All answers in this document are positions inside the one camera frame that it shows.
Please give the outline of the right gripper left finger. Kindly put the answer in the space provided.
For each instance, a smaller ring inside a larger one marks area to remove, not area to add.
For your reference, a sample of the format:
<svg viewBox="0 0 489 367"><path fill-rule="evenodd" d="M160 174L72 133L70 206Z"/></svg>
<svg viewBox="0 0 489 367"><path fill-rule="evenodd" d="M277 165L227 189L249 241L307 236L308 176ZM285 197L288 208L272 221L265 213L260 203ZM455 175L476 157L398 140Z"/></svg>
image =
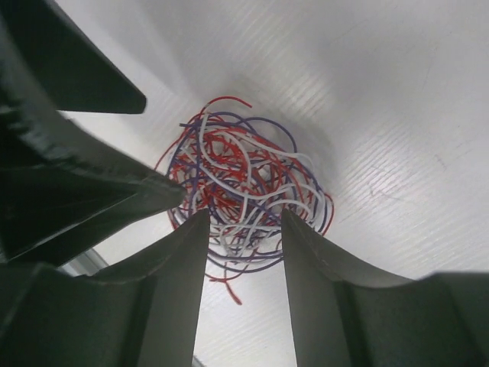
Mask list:
<svg viewBox="0 0 489 367"><path fill-rule="evenodd" d="M201 210L90 275L1 267L3 366L189 366L209 240Z"/></svg>

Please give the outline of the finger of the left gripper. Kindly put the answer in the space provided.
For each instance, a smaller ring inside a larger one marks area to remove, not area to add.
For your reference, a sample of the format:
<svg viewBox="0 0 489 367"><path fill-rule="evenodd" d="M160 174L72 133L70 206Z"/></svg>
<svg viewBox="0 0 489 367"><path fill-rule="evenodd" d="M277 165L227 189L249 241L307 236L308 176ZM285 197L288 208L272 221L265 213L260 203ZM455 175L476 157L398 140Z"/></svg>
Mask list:
<svg viewBox="0 0 489 367"><path fill-rule="evenodd" d="M55 1L3 1L1 20L57 109L141 114L146 96Z"/></svg>
<svg viewBox="0 0 489 367"><path fill-rule="evenodd" d="M53 106L1 31L1 260L62 265L183 188L104 144Z"/></svg>

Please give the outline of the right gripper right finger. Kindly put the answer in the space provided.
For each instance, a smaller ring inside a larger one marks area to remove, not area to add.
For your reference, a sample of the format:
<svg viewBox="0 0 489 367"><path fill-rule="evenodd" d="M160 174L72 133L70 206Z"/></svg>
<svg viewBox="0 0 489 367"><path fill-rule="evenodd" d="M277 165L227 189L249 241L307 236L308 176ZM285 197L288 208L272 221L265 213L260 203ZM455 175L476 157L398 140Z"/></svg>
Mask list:
<svg viewBox="0 0 489 367"><path fill-rule="evenodd" d="M377 268L282 213L283 261L300 366L486 366L488 276L419 280Z"/></svg>

